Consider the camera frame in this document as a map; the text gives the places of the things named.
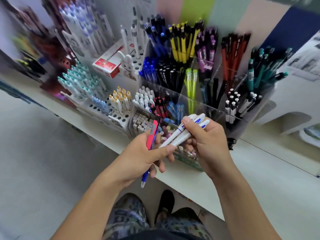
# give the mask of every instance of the fingernail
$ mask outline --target fingernail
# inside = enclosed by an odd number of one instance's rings
[[[167,145],[168,153],[173,153],[175,150],[176,150],[176,147],[174,145]]]
[[[182,119],[183,124],[187,124],[191,121],[191,119],[188,116],[184,116]]]

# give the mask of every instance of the black shoe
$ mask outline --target black shoe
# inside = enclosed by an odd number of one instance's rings
[[[174,209],[174,194],[170,190],[166,189],[165,191],[163,191],[161,195],[158,212],[155,215],[155,219],[154,219],[154,224],[156,224],[158,215],[161,212],[166,212],[168,215],[170,215],[173,209]]]

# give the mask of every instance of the floor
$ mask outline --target floor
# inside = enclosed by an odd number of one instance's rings
[[[49,239],[117,154],[46,109],[3,91],[0,100],[0,239]],[[170,187],[151,178],[144,189],[140,183],[122,194],[137,194],[153,221],[160,196]],[[174,195],[174,211],[187,206],[200,214],[198,205]],[[204,223],[214,239],[231,239],[221,219],[207,214]]]

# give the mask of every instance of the right hand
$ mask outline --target right hand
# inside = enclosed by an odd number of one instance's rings
[[[204,120],[210,120],[210,123],[203,130],[189,117],[183,117],[182,123],[193,136],[186,141],[186,149],[196,150],[200,165],[205,173],[214,180],[226,175],[235,165],[222,125],[207,117]]]

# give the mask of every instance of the pants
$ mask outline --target pants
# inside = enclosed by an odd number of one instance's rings
[[[125,194],[113,206],[102,240],[119,240],[153,229],[191,234],[212,240],[210,233],[191,208],[179,209],[151,228],[142,201],[133,193]]]

